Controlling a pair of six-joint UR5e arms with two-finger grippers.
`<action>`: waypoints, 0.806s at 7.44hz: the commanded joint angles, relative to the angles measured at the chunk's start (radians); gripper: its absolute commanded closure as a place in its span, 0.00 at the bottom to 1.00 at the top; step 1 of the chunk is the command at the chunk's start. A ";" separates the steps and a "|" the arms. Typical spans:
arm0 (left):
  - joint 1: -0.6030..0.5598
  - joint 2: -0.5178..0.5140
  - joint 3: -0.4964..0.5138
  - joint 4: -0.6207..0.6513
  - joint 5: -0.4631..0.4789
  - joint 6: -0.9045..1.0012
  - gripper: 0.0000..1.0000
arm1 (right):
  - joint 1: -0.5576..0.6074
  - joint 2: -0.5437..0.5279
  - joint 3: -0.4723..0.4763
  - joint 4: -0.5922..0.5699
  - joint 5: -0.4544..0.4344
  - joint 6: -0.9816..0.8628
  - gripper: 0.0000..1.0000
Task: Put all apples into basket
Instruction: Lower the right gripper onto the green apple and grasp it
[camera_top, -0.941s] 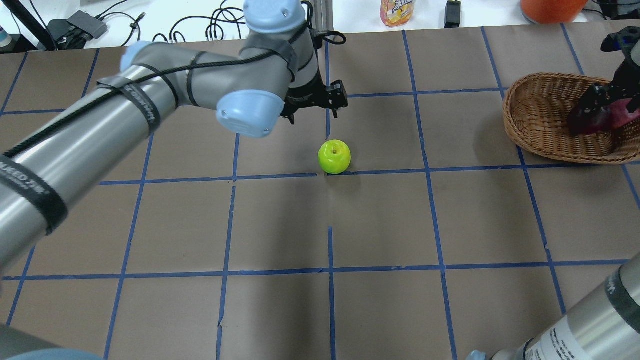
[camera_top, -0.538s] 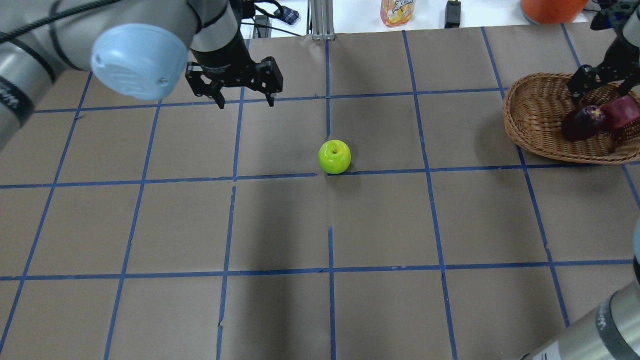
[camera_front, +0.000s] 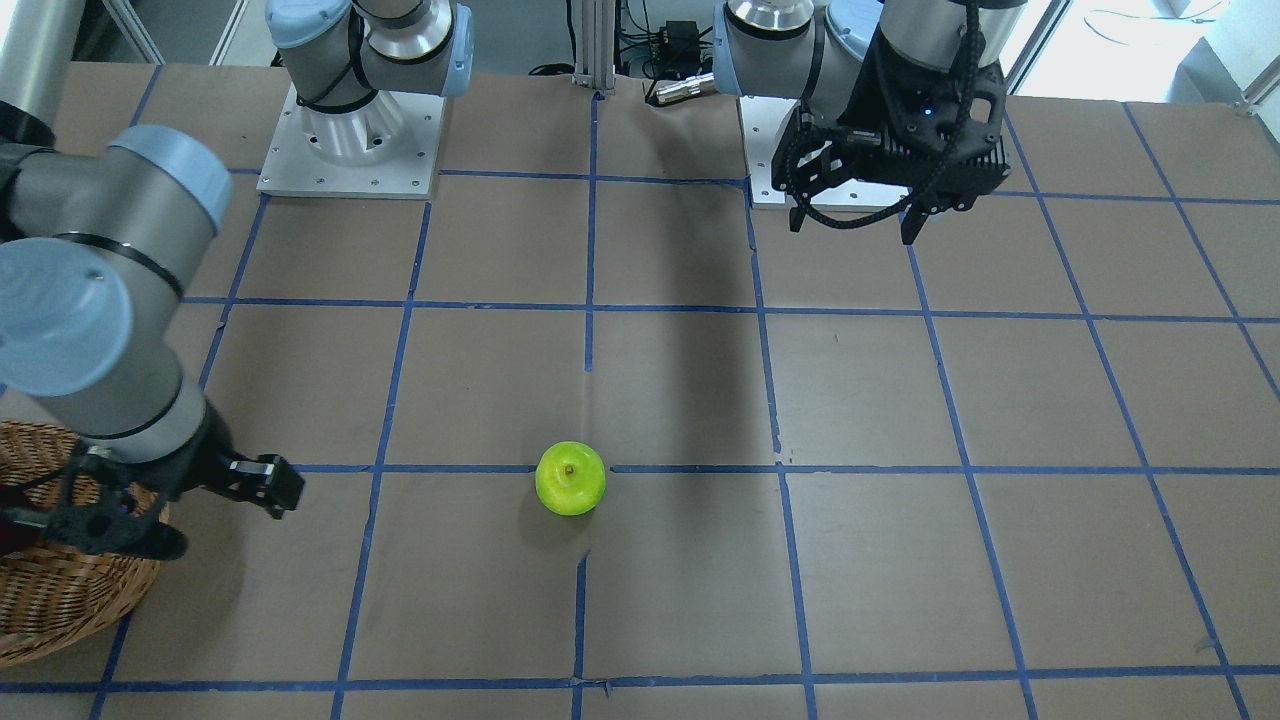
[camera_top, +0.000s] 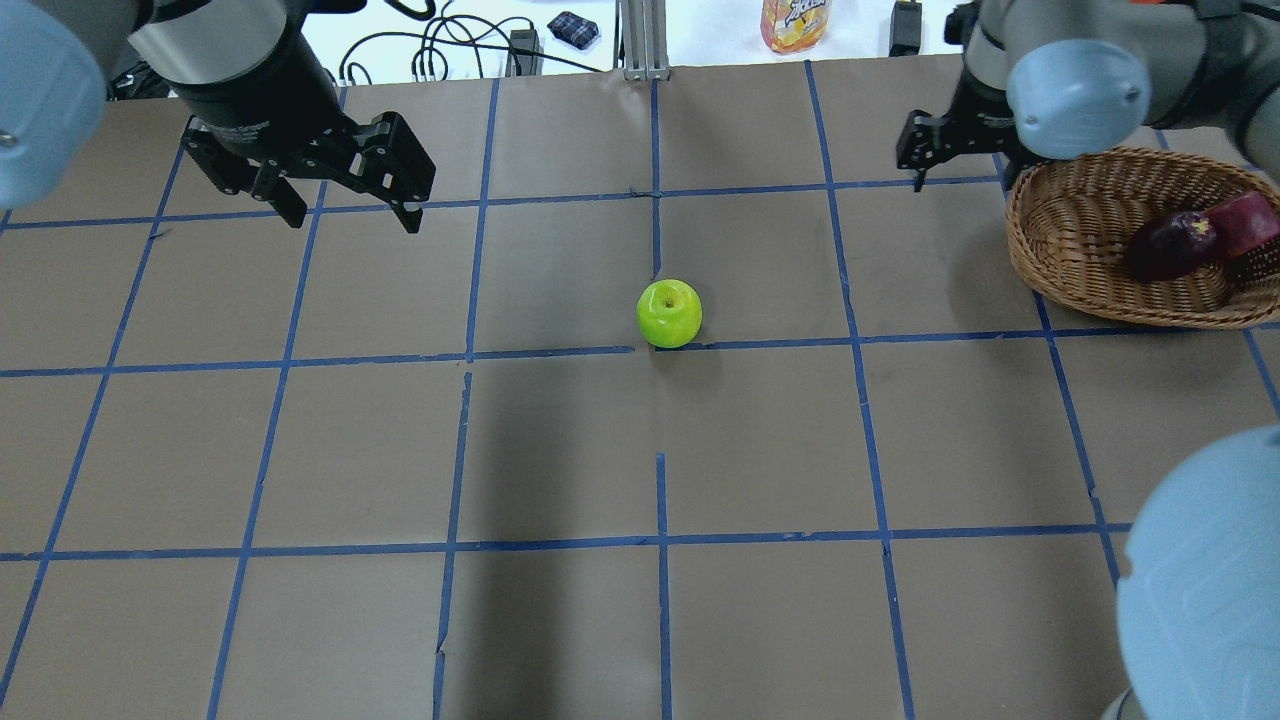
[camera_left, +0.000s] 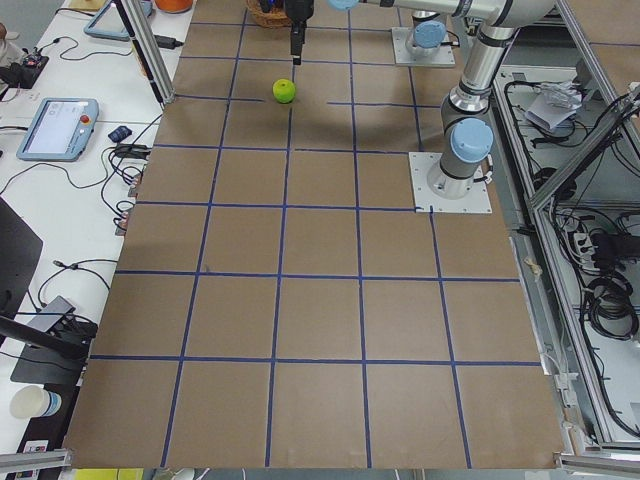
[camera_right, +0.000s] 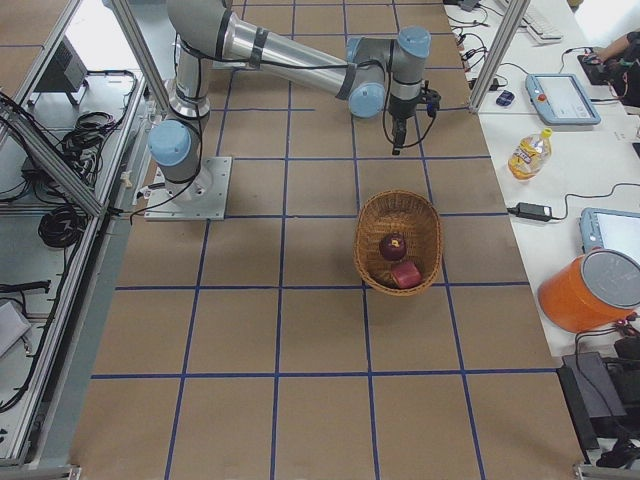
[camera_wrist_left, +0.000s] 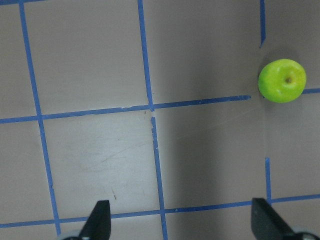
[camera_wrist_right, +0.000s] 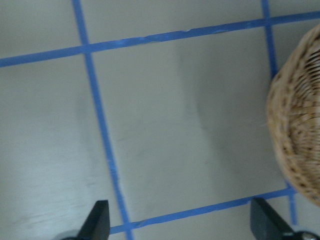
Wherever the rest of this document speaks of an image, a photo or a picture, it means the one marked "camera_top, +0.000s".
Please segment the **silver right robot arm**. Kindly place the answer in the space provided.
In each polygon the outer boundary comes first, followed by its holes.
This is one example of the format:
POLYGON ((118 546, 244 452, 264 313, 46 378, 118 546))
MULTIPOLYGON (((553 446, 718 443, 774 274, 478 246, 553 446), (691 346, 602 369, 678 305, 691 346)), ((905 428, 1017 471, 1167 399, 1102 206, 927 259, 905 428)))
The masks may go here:
MULTIPOLYGON (((1093 160, 1140 126, 1225 129, 1277 173, 1277 9, 1263 1, 974 1, 948 18, 963 73, 941 117, 895 149, 923 184, 963 154, 1093 160)), ((1108 719, 1277 716, 1277 428, 1220 439, 1139 511, 1117 583, 1130 689, 1108 719)))

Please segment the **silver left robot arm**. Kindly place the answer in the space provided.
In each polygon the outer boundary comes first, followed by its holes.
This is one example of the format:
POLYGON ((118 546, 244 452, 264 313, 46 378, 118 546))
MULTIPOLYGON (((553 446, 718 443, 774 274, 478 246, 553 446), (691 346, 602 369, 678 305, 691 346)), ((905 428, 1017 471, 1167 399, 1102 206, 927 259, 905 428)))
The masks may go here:
POLYGON ((398 113, 365 124, 303 35, 308 15, 361 1, 5 1, 1 196, 46 199, 99 128, 123 59, 136 55, 189 109, 182 147, 223 193, 246 193, 293 228, 292 179, 384 202, 416 233, 436 165, 398 113))

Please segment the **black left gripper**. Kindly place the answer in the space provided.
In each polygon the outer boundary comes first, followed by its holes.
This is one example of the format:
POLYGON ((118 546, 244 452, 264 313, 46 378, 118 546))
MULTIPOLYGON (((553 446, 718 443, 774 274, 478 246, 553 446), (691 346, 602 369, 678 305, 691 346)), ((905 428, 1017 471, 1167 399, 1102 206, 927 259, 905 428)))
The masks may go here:
POLYGON ((223 193, 247 193, 262 169, 279 172, 262 177, 262 201, 293 229, 305 223, 308 205, 284 177, 333 181, 390 201, 410 234, 421 231, 422 202, 436 177, 436 164, 401 114, 360 123, 334 104, 232 127, 191 117, 182 146, 223 193))

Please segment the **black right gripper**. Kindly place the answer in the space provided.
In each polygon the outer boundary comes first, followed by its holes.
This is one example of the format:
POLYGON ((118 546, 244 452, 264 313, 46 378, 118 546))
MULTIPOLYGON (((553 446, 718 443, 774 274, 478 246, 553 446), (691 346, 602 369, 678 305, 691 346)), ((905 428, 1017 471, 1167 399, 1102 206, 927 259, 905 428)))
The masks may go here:
POLYGON ((928 170, 963 155, 1005 156, 1002 187, 1046 158, 1019 138, 1015 118, 1002 90, 974 76, 961 76, 946 113, 936 117, 916 109, 908 114, 896 141, 896 167, 911 172, 911 191, 923 191, 928 170))

